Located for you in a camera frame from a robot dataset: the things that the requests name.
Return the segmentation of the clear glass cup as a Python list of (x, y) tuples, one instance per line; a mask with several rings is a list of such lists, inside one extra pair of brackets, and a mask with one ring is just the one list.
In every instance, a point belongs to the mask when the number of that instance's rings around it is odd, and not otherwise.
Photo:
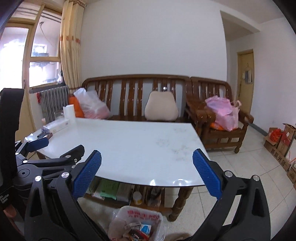
[(56, 121), (59, 120), (59, 119), (64, 118), (64, 112), (62, 110), (55, 111), (54, 112), (54, 118), (55, 118)]

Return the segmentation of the green cloth pack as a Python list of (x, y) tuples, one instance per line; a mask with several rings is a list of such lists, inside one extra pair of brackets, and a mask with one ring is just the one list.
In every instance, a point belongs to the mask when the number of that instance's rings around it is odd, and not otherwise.
[(118, 188), (119, 188), (119, 182), (107, 180), (107, 179), (101, 179), (96, 191), (103, 198), (111, 198), (113, 200), (116, 200), (116, 194), (117, 194)]

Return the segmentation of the white wrapped package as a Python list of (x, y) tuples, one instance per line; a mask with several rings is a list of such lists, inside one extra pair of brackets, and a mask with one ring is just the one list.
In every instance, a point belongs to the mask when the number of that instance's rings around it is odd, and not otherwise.
[(130, 193), (133, 189), (134, 185), (132, 184), (120, 183), (116, 193), (116, 200), (121, 202), (129, 202)]

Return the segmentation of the white pink plastic bag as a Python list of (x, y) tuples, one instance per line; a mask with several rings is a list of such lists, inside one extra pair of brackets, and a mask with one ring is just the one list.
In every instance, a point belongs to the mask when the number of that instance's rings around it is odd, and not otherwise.
[(101, 101), (95, 90), (79, 88), (74, 92), (85, 118), (106, 120), (111, 117), (111, 112), (106, 103)]

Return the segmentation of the wooden table leg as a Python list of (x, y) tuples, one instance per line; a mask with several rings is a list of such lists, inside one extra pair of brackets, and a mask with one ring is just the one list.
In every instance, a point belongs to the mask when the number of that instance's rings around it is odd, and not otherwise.
[(168, 221), (173, 222), (177, 220), (193, 189), (194, 187), (181, 187), (179, 189), (178, 197), (171, 208), (171, 214), (168, 216)]

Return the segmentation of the cardboard boxes on floor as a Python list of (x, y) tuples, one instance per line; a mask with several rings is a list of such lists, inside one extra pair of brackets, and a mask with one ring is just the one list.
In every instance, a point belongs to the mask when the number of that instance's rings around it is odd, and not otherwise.
[(290, 152), (294, 140), (295, 127), (287, 123), (284, 123), (283, 130), (270, 128), (264, 137), (264, 147), (282, 166), (295, 188), (295, 155)]

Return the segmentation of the grey radiator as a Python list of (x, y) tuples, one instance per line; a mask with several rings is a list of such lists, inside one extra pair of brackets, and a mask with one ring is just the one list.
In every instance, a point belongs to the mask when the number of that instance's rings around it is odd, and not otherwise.
[(68, 105), (69, 88), (67, 85), (40, 92), (41, 109), (46, 123), (55, 120), (55, 113)]

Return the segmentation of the wooden door with window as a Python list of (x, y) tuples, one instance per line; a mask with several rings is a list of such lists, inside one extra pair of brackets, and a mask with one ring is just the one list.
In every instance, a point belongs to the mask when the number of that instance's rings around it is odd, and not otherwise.
[(1, 29), (1, 88), (24, 92), (16, 140), (41, 128), (41, 92), (63, 84), (63, 1), (20, 1)]

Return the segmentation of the white blue medicine box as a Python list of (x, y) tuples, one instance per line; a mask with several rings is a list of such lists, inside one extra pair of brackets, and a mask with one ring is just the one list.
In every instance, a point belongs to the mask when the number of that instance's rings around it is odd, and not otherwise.
[(149, 237), (151, 234), (151, 228), (152, 228), (151, 225), (141, 224), (139, 231)]

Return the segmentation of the orange bag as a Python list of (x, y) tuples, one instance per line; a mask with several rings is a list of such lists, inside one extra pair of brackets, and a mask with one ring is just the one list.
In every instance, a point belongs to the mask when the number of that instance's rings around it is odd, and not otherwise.
[(80, 107), (79, 101), (75, 96), (69, 97), (69, 104), (74, 105), (75, 116), (77, 118), (84, 118), (84, 113)]

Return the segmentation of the white pill bottle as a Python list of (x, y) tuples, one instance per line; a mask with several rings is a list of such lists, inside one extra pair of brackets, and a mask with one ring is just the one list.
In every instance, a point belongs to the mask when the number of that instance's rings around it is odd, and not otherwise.
[(135, 205), (141, 205), (142, 204), (142, 194), (139, 191), (136, 191), (132, 195), (133, 203)]

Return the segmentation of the trash bin with white bag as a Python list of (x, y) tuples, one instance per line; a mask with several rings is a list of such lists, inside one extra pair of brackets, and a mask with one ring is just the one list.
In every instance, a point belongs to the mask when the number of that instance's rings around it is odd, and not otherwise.
[(127, 236), (131, 229), (140, 229), (141, 224), (151, 225), (149, 240), (164, 240), (166, 236), (163, 215), (133, 206), (124, 206), (113, 212), (107, 235), (110, 240), (130, 240)]

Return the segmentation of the beige curtain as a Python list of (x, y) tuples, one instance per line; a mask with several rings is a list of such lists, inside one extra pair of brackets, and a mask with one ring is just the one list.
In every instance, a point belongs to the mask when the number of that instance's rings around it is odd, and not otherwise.
[(81, 87), (81, 28), (85, 1), (64, 1), (60, 30), (63, 77), (71, 93)]

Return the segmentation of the red cigarette box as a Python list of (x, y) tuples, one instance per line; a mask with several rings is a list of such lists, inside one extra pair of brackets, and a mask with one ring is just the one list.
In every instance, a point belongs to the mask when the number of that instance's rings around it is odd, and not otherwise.
[(148, 235), (136, 229), (131, 229), (128, 232), (127, 236), (132, 241), (148, 241), (149, 240)]

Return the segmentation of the beige cushion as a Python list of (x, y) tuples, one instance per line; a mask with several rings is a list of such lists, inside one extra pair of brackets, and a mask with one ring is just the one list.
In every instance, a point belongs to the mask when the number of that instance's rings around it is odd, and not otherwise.
[(176, 121), (179, 116), (174, 95), (169, 91), (152, 91), (144, 109), (148, 121)]

